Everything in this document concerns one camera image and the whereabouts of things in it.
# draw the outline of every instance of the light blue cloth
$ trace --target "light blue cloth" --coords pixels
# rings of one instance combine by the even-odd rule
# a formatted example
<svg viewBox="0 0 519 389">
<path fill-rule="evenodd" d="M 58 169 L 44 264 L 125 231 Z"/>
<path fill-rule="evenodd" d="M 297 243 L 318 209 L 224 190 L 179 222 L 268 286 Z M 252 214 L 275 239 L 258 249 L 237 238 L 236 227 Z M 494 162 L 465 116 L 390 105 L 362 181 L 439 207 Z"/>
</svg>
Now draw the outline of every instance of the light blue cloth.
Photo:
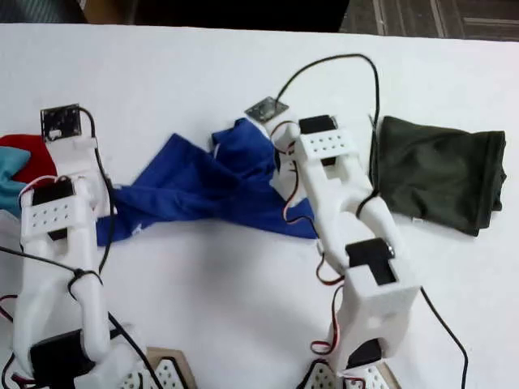
<svg viewBox="0 0 519 389">
<path fill-rule="evenodd" d="M 19 217 L 18 194 L 26 185 L 11 178 L 29 161 L 31 153 L 14 147 L 0 147 L 0 209 Z"/>
</svg>

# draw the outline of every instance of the perforated plate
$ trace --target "perforated plate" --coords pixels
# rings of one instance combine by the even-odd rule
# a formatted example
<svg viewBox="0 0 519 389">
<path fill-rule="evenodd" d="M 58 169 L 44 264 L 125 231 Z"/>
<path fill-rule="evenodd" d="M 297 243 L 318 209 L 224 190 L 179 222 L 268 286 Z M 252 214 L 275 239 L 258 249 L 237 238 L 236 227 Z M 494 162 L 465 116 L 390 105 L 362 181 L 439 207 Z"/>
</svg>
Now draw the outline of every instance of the perforated plate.
<svg viewBox="0 0 519 389">
<path fill-rule="evenodd" d="M 356 153 L 357 148 L 346 130 L 330 130 L 301 135 L 296 143 L 296 152 L 303 152 L 309 160 L 322 160 Z"/>
<path fill-rule="evenodd" d="M 364 378 L 366 380 L 366 389 L 392 389 L 382 377 L 382 374 L 376 366 L 367 369 L 357 369 L 350 371 L 349 374 L 354 377 Z M 346 380 L 346 389 L 361 389 L 362 383 L 357 381 Z"/>
<path fill-rule="evenodd" d="M 341 380 L 324 363 L 316 363 L 308 377 L 305 389 L 336 389 L 340 388 Z"/>
<path fill-rule="evenodd" d="M 164 389 L 186 389 L 178 376 L 174 363 L 163 359 L 155 369 L 155 374 L 161 381 Z M 152 380 L 150 373 L 140 364 L 140 369 L 128 374 L 120 389 L 158 389 Z"/>
<path fill-rule="evenodd" d="M 25 208 L 22 212 L 22 237 L 66 229 L 88 220 L 88 210 L 78 196 L 69 196 Z"/>
<path fill-rule="evenodd" d="M 367 369 L 355 369 L 337 377 L 325 363 L 316 363 L 310 372 L 304 389 L 343 389 L 342 381 L 345 379 L 346 389 L 362 389 L 362 382 L 348 379 L 351 377 L 364 378 L 366 389 L 395 389 L 388 385 L 384 377 L 375 366 Z"/>
</svg>

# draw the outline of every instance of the green fabric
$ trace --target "green fabric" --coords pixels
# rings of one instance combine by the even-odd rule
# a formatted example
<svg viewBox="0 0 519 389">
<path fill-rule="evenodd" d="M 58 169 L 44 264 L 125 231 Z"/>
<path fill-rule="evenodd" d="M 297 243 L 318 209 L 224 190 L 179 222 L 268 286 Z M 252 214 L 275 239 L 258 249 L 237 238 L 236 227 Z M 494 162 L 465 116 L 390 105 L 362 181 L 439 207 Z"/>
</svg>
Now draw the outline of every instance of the green fabric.
<svg viewBox="0 0 519 389">
<path fill-rule="evenodd" d="M 385 117 L 373 177 L 393 212 L 478 236 L 500 211 L 503 131 L 471 134 Z"/>
<path fill-rule="evenodd" d="M 14 147 L 0 147 L 0 209 L 5 209 L 19 217 L 21 210 L 18 194 L 24 188 L 23 182 L 12 181 L 11 177 L 27 164 L 31 153 Z"/>
</svg>

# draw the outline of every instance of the gray floor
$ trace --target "gray floor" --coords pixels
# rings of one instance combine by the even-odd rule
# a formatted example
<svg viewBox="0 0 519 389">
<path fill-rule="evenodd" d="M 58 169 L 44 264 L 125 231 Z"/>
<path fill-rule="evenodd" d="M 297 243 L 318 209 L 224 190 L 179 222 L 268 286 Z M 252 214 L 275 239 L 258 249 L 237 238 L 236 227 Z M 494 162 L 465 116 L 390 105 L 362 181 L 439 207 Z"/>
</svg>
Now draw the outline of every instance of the gray floor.
<svg viewBox="0 0 519 389">
<path fill-rule="evenodd" d="M 519 41 L 519 0 L 350 0 L 341 32 Z"/>
</svg>

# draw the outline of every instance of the dark green cloth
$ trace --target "dark green cloth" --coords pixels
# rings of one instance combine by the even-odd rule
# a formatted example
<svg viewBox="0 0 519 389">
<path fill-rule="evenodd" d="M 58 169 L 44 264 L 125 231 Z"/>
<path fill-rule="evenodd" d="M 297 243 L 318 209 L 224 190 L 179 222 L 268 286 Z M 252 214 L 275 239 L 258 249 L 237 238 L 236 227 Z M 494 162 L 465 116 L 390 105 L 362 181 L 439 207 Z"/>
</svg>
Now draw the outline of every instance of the dark green cloth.
<svg viewBox="0 0 519 389">
<path fill-rule="evenodd" d="M 393 212 L 478 236 L 500 211 L 504 132 L 471 134 L 385 117 L 374 177 Z"/>
</svg>

